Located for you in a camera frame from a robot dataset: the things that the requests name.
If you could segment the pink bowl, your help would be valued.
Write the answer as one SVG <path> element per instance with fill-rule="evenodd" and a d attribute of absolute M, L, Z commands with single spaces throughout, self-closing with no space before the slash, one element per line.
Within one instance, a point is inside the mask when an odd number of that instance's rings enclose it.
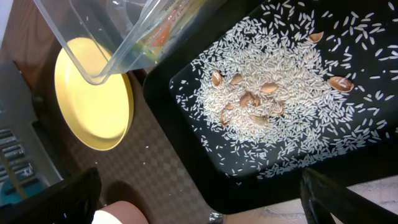
<path fill-rule="evenodd" d="M 117 201 L 94 213 L 92 224 L 149 224 L 144 214 L 127 201 Z"/>

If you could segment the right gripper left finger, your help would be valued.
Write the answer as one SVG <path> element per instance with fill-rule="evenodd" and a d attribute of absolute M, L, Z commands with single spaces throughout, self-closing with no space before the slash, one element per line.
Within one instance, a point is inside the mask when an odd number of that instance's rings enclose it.
<path fill-rule="evenodd" d="M 91 223 L 101 193 L 96 167 L 90 167 L 19 203 L 1 207 L 1 224 Z"/>

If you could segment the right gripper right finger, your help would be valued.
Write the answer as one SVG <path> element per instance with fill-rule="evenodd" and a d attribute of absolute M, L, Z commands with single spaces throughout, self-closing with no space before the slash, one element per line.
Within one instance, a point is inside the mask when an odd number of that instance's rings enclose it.
<path fill-rule="evenodd" d="M 310 168 L 302 172 L 300 201 L 308 223 L 397 223 L 397 214 Z"/>

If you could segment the yellow plate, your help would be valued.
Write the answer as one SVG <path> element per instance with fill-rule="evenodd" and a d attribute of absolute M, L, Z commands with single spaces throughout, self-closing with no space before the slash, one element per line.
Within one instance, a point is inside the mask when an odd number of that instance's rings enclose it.
<path fill-rule="evenodd" d="M 54 85 L 62 116 L 83 144 L 107 151 L 122 141 L 134 117 L 134 96 L 126 73 L 92 85 L 62 49 L 55 66 Z"/>

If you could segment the green snack wrapper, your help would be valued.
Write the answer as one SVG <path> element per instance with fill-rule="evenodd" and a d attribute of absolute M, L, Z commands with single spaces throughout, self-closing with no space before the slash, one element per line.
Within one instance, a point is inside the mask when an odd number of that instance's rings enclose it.
<path fill-rule="evenodd" d="M 144 58 L 150 63 L 159 62 L 193 23 L 203 4 L 201 0 L 168 1 L 137 41 Z"/>

